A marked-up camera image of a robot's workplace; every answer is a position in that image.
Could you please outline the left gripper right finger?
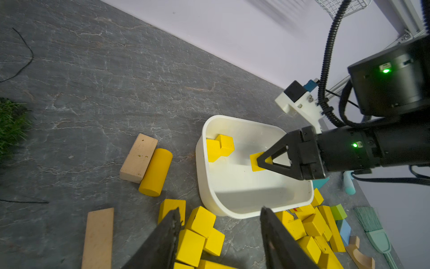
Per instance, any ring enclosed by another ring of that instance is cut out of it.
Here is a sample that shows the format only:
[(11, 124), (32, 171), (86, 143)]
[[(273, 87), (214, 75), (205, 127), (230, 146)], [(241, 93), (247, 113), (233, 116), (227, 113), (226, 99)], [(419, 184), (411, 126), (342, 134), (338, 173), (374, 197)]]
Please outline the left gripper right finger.
[(317, 268), (271, 209), (262, 207), (260, 223), (268, 269)]

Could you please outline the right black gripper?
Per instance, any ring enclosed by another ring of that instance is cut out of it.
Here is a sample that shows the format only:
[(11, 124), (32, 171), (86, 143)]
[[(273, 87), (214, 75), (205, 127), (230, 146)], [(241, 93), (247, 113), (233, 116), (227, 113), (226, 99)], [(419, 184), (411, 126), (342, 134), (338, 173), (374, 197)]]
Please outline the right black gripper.
[(323, 179), (331, 172), (376, 168), (380, 165), (379, 153), (376, 137), (369, 130), (345, 127), (318, 135), (308, 126), (285, 134), (265, 152), (265, 159), (273, 161), (287, 154), (292, 166), (258, 166), (296, 180)]

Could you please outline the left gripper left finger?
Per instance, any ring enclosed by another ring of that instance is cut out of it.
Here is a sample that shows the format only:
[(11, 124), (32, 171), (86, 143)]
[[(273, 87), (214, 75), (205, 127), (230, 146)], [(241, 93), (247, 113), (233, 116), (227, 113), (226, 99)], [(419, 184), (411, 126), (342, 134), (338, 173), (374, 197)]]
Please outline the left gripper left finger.
[(155, 228), (124, 269), (172, 269), (181, 230), (179, 209), (171, 210)]

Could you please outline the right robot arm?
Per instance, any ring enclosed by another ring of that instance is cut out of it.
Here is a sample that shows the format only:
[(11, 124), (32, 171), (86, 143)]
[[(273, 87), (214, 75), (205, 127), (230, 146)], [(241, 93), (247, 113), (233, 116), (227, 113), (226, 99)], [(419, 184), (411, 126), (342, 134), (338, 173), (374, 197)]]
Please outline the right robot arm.
[[(311, 126), (289, 132), (258, 157), (259, 167), (313, 180), (329, 172), (430, 163), (430, 37), (384, 50), (349, 66), (348, 72), (339, 102), (345, 125), (323, 133)], [(351, 92), (361, 113), (373, 121), (346, 120)]]

